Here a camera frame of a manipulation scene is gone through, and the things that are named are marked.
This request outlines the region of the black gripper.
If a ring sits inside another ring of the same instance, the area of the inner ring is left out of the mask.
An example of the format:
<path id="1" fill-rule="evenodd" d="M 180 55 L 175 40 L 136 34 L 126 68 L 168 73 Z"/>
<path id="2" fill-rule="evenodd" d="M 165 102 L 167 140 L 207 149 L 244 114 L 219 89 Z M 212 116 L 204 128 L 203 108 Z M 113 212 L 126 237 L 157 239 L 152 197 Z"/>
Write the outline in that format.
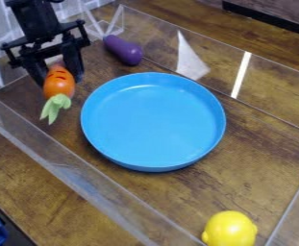
<path id="1" fill-rule="evenodd" d="M 44 86 L 48 74 L 45 59 L 62 56 L 66 70 L 74 81 L 82 80 L 81 49 L 89 45 L 84 21 L 57 23 L 50 33 L 45 28 L 29 29 L 28 34 L 2 43 L 1 50 L 9 58 L 12 68 L 22 67 L 38 87 Z"/>

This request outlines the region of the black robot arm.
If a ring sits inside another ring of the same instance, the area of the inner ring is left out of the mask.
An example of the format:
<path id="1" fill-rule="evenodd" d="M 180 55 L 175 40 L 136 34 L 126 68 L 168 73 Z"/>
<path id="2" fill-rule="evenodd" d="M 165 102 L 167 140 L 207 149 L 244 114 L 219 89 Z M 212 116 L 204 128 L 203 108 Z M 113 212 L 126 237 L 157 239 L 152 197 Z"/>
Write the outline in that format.
<path id="1" fill-rule="evenodd" d="M 84 21 L 60 23 L 50 6 L 64 0 L 4 0 L 24 36 L 1 44 L 12 68 L 22 67 L 38 86 L 48 74 L 45 59 L 62 56 L 76 82 L 82 79 L 81 49 L 89 45 Z"/>

